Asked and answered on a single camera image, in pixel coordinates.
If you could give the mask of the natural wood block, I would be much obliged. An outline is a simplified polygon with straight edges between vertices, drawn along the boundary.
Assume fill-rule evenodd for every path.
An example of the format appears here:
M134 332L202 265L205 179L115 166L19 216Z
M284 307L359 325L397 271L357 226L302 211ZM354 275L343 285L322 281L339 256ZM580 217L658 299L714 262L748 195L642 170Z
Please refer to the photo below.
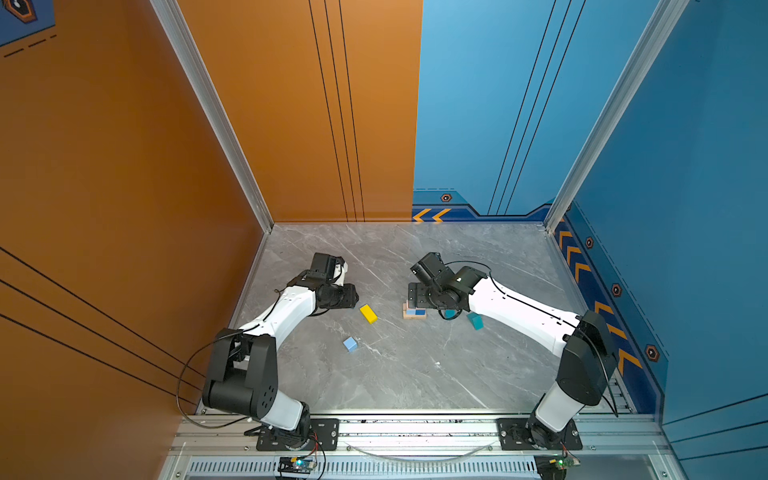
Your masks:
M427 310L423 308L412 308L408 304L403 305L403 318L408 320L424 319L427 317Z

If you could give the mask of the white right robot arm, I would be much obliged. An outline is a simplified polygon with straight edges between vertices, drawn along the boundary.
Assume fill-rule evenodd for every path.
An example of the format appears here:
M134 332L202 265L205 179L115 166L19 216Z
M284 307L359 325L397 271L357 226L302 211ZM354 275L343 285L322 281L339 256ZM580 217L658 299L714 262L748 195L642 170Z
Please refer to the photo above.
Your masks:
M428 255L410 267L410 308L467 312L493 319L535 341L559 359L552 386L519 429L534 449L558 449L575 430L574 417L605 399L617 369L616 347L605 319L548 306L498 283L491 274L465 266L453 271Z

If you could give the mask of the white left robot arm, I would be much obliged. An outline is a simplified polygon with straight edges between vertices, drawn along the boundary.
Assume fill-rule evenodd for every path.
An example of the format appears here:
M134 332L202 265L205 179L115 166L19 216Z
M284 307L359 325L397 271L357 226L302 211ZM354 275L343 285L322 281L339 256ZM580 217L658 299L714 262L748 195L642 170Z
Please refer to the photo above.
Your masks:
M212 346L203 405L259 421L291 449L311 435L309 406L279 389L278 349L306 318L352 309L356 288L345 282L341 258L328 268L306 270L278 291L265 312L239 329L223 329Z

